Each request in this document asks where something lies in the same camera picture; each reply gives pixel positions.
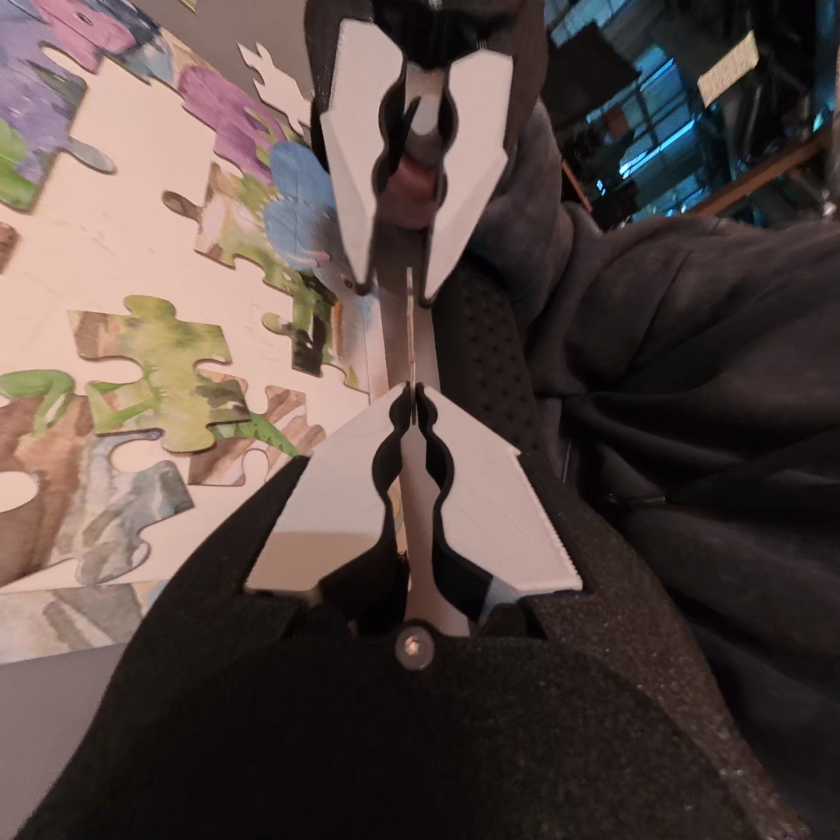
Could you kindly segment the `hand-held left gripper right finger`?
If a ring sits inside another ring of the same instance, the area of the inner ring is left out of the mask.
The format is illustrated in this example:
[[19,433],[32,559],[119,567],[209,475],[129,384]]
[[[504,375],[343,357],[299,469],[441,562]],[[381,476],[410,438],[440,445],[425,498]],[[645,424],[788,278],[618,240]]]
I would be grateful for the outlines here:
[[444,599],[480,625],[496,607],[524,597],[582,592],[519,449],[425,385],[418,386],[418,426],[438,488],[432,564]]

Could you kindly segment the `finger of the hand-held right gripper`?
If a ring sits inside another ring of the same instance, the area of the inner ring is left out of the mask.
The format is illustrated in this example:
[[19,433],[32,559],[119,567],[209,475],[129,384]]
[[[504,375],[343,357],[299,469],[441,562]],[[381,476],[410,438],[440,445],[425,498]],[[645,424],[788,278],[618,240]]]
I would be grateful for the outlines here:
[[376,23],[341,22],[321,127],[343,250],[360,296],[373,286],[371,255],[382,192],[375,177],[387,146],[383,108],[390,95],[404,90],[404,69],[400,47]]
[[448,70],[444,104],[453,128],[442,160],[442,197],[427,238],[425,306],[455,269],[508,165],[512,75],[512,58],[499,52],[474,52]]

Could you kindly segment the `pile of puzzle pieces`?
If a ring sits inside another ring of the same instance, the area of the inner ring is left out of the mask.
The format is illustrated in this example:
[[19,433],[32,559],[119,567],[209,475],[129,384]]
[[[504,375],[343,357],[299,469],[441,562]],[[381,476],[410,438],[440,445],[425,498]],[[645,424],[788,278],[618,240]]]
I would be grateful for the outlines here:
[[256,44],[256,51],[242,44],[238,44],[238,50],[246,66],[259,77],[254,79],[254,85],[260,100],[284,114],[295,133],[304,135],[311,126],[312,102],[296,79],[278,68],[260,43]]

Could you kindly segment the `green and brown puzzle piece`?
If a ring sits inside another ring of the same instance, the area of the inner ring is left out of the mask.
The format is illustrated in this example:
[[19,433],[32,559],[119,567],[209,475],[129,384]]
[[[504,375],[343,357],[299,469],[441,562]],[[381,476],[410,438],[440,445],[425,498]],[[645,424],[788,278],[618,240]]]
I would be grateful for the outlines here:
[[293,458],[307,455],[326,438],[320,425],[307,420],[306,396],[284,386],[266,388],[264,413],[248,419],[210,426],[215,444],[190,457],[190,487],[242,487],[246,483],[245,457],[260,452],[266,458],[265,480]]

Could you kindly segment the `group of assembled puzzle pieces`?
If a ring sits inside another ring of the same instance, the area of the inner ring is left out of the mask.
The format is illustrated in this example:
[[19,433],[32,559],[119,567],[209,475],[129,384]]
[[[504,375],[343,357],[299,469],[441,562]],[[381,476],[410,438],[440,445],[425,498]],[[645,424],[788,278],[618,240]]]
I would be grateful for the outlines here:
[[290,315],[258,317],[290,342],[291,367],[320,376],[332,366],[358,392],[376,390],[381,349],[371,299],[353,290],[331,179],[303,136],[212,68],[168,30],[152,26],[125,57],[144,80],[176,91],[185,110],[215,134],[200,204],[173,192],[163,202],[197,225],[196,251],[229,268],[257,266]]

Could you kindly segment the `teal plant puzzle piece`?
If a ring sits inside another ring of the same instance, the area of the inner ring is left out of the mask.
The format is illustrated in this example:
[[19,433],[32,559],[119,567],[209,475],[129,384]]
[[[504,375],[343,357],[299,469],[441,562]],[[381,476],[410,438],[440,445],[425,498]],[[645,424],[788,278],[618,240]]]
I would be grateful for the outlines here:
[[415,335],[415,310],[417,308],[413,268],[406,268],[406,353],[408,383],[411,398],[411,425],[417,424],[417,352]]

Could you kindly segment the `green grass puzzle piece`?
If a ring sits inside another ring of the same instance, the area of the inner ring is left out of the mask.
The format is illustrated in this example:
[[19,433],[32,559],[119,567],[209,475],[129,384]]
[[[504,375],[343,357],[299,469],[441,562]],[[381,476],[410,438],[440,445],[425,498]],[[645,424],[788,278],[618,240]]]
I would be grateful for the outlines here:
[[85,384],[96,434],[157,431],[166,451],[190,455],[215,445],[211,427],[250,420],[239,383],[216,382],[196,369],[200,361],[231,363],[221,327],[182,321],[158,297],[128,296],[123,305],[128,315],[68,311],[82,359],[128,360],[141,371],[132,382]]

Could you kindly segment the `brown grey puzzle piece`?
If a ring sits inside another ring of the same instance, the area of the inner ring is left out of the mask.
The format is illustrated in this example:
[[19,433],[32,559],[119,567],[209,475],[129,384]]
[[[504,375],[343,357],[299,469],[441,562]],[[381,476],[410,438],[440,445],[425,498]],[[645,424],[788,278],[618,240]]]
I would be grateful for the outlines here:
[[74,388],[62,371],[2,374],[2,475],[37,484],[32,500],[2,513],[2,585],[67,560],[80,585],[115,580],[148,559],[143,530],[194,508],[170,460],[137,472],[111,461],[115,448],[161,433],[97,435],[88,399]]

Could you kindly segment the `blue purple puzzle piece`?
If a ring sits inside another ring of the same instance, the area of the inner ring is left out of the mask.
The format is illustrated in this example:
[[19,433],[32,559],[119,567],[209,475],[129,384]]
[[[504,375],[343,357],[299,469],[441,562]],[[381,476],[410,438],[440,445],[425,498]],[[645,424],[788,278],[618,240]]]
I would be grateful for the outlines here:
[[87,83],[47,56],[47,26],[13,2],[1,3],[2,113],[22,116],[30,109],[51,108],[71,118],[87,92]]

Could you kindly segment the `green dinosaur head puzzle piece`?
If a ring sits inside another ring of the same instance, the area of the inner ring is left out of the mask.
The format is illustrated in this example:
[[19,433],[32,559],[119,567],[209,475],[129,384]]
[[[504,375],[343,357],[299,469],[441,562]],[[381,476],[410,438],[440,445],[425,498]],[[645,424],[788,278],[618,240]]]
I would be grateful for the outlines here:
[[2,70],[2,204],[31,213],[61,153],[96,172],[117,171],[110,157],[70,135],[87,90],[87,83],[74,73],[28,60],[22,69]]

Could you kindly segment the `person's right forearm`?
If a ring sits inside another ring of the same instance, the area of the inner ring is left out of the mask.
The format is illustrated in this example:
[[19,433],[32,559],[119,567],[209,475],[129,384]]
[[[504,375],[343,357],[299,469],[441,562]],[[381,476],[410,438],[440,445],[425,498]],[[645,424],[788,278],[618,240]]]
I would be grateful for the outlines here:
[[599,235],[580,206],[562,202],[562,186],[561,153],[549,113],[538,99],[521,123],[513,162],[468,246],[506,287],[551,281],[567,265],[579,237]]

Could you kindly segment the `person's right hand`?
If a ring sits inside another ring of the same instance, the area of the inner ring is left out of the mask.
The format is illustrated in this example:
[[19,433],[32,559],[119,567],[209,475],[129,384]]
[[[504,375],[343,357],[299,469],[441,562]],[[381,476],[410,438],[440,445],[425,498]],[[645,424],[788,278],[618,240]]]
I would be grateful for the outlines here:
[[435,170],[404,153],[381,195],[380,219],[409,231],[427,229],[438,209],[437,179]]

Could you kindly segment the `black dimpled surface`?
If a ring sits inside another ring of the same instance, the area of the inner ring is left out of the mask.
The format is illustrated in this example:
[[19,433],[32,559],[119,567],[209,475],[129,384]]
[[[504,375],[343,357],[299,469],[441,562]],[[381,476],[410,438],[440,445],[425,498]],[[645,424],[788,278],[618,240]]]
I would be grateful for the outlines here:
[[528,460],[550,467],[511,304],[484,260],[460,259],[432,321],[441,392]]

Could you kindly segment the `person's grey sweater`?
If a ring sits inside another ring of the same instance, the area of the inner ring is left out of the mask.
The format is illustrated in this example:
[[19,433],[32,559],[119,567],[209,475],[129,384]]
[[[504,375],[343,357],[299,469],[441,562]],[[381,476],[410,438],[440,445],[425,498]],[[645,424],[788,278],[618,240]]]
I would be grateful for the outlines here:
[[838,838],[838,223],[552,203],[526,335],[574,487],[675,599],[738,728]]

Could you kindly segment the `pink dinosaur head puzzle piece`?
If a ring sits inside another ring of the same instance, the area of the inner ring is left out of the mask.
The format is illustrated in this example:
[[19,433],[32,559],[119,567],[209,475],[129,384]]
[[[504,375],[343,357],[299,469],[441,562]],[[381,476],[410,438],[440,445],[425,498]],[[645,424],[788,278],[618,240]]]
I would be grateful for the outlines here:
[[110,58],[142,81],[174,81],[172,52],[160,26],[127,1],[34,1],[58,49],[88,71]]

